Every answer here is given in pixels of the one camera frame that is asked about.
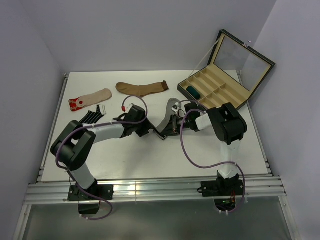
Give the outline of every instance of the box lid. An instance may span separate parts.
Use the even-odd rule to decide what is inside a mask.
[[[238,83],[239,78],[230,74],[235,70],[249,99],[276,64],[224,29],[220,30],[217,41],[208,66],[218,67]]]

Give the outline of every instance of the open box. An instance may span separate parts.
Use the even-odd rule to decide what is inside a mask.
[[[222,29],[207,66],[179,83],[178,90],[208,109],[226,103],[239,109],[274,66],[273,61]],[[199,99],[187,91],[189,86],[199,93]]]

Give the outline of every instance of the black and white striped sock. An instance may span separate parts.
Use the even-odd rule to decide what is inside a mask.
[[[104,115],[106,110],[104,105],[93,105],[88,113],[80,120],[81,124],[96,124]]]

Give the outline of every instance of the gray sock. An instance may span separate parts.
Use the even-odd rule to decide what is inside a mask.
[[[166,110],[165,110],[165,117],[162,120],[162,122],[159,124],[159,126],[156,127],[156,130],[161,133],[166,126],[168,125],[168,123],[170,122],[171,119],[171,115],[174,114],[174,111],[172,111],[172,108],[174,105],[176,105],[176,103],[179,103],[180,100],[176,99],[176,98],[170,98],[167,105],[166,105]]]

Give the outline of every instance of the white table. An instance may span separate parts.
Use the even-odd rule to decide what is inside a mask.
[[[169,90],[145,96],[148,105],[148,119],[155,125],[165,117],[167,102],[170,98],[184,100],[177,85],[186,79],[191,71],[125,71],[125,72],[81,72],[70,73],[50,146],[62,130],[72,120],[81,120],[88,108],[71,112],[68,100],[108,88],[112,98],[105,105],[106,116],[98,123],[111,121],[122,114],[121,104],[126,95],[116,90],[116,83],[125,82],[134,85],[146,85],[166,80]],[[139,99],[130,98],[130,103],[143,107]],[[266,175],[268,170],[260,148],[247,105],[239,110],[245,119],[248,130],[242,140],[238,164],[245,175]],[[185,148],[199,165],[207,166],[220,161],[220,141],[212,128],[200,132],[183,132]],[[168,137],[162,141],[152,131],[142,138],[135,133],[123,139],[110,139],[93,145],[86,161],[91,173],[98,180],[136,180],[158,178],[182,178],[216,176],[217,169],[199,169],[189,163],[183,154],[180,137]],[[68,181],[68,175],[56,167],[55,157],[48,151],[45,157],[43,182]]]

